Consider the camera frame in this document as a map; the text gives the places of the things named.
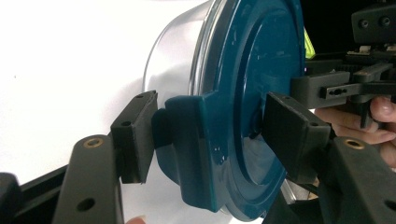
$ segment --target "black bracket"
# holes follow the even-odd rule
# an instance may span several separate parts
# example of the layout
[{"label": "black bracket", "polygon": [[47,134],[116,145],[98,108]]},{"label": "black bracket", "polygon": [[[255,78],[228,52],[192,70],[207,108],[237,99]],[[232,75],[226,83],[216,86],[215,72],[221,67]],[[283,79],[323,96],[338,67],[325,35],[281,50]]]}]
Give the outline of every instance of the black bracket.
[{"label": "black bracket", "polygon": [[290,95],[306,108],[343,105],[349,101],[357,106],[364,128],[371,122],[371,99],[377,95],[396,95],[393,73],[392,63],[376,63],[352,76],[346,71],[333,71],[297,77],[291,81]]},{"label": "black bracket", "polygon": [[[374,147],[350,137],[329,140],[329,125],[293,98],[277,93],[267,95],[263,123],[262,136],[290,179],[297,184],[319,180],[318,200],[282,206],[278,197],[280,202],[263,223],[385,224],[396,220],[396,175]],[[312,213],[318,205],[321,216],[296,216],[298,211]]]},{"label": "black bracket", "polygon": [[353,13],[352,29],[356,43],[395,43],[396,3],[373,4]]},{"label": "black bracket", "polygon": [[115,119],[108,135],[79,140],[67,166],[21,187],[14,175],[0,174],[0,223],[123,224],[119,179],[146,182],[156,111],[157,92],[141,93]]}]

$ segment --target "white wall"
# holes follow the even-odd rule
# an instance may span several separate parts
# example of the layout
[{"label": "white wall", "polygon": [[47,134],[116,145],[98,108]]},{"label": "white wall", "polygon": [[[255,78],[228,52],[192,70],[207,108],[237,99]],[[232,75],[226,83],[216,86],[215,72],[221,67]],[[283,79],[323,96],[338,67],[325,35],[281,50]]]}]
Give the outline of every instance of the white wall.
[{"label": "white wall", "polygon": [[[0,172],[24,184],[66,165],[79,139],[107,134],[141,92],[161,30],[202,2],[0,1]],[[237,223],[184,204],[156,161],[146,185],[122,187],[126,218]]]}]

